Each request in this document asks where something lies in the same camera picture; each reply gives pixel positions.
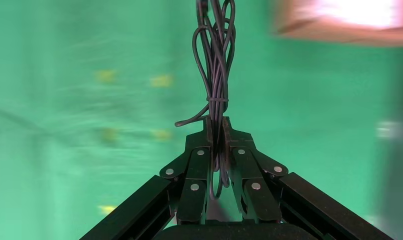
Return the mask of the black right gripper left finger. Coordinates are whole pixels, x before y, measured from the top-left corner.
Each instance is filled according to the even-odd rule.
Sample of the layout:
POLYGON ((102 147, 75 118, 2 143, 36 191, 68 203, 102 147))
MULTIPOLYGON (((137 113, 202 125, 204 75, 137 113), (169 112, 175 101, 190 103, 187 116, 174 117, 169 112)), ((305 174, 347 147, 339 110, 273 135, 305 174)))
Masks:
POLYGON ((203 225, 209 202, 212 128, 186 137, 184 152, 165 165, 84 240, 188 240, 191 225, 203 225))

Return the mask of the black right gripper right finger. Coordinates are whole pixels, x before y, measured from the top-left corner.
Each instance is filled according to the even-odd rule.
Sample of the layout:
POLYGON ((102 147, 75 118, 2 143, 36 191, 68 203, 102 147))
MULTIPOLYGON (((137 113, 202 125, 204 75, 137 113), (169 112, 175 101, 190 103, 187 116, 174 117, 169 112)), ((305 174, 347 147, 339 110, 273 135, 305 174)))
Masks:
POLYGON ((389 236, 259 150, 223 120, 229 177, 253 240, 387 240, 389 236))

